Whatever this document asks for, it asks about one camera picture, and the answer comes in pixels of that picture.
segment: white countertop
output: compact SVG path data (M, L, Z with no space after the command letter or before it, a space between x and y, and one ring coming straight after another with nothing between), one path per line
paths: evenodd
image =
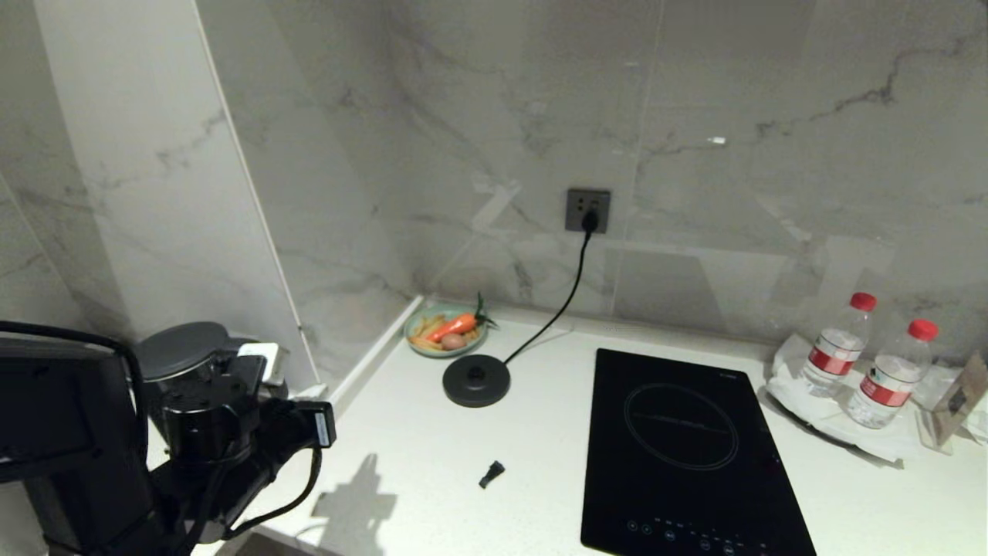
M503 316L498 322L502 329L479 353L503 358L538 330ZM265 534L341 556L601 554L580 544L599 347L743 371L756 390L773 353L759 344L563 319L512 362L504 400L471 410L443 392L448 360L398 343L338 419L339 439L324 453L312 496L270 521ZM764 402L763 411L819 554L986 554L988 456L981 446L957 438L953 456L925 451L897 469L815 437ZM309 458L296 454L246 515L297 496ZM482 490L477 482L494 460L507 470Z

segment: red bottle cap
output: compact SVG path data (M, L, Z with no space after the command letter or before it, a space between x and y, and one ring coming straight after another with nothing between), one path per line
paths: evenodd
M939 332L936 324L925 319L916 319L909 323L909 335L920 341L933 341Z
M878 300L875 299L872 294L857 292L855 295L851 296L851 307L854 307L859 311L870 312L874 309L875 305L878 305Z

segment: egg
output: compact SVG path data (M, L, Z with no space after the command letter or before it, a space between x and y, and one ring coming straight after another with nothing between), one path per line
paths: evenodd
M446 351L453 351L454 349L460 349L466 346L466 338L462 334L446 334L443 339L440 340L440 344Z

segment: plastic water bottle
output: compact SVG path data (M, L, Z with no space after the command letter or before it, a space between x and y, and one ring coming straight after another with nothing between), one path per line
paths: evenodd
M817 336L803 364L803 376L809 382L810 394L828 398L837 392L841 380L851 371L867 345L871 335L871 310L877 303L873 295L857 292Z
M868 428L882 428L909 400L930 370L930 342L937 325L916 319L906 333L885 344L848 402L848 416Z

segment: wall socket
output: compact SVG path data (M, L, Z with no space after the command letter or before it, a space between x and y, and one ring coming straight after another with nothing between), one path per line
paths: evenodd
M597 230L608 230L608 215L611 212L611 192L606 189L570 189L566 192L566 229L572 232L583 231L583 215L587 211L597 211Z

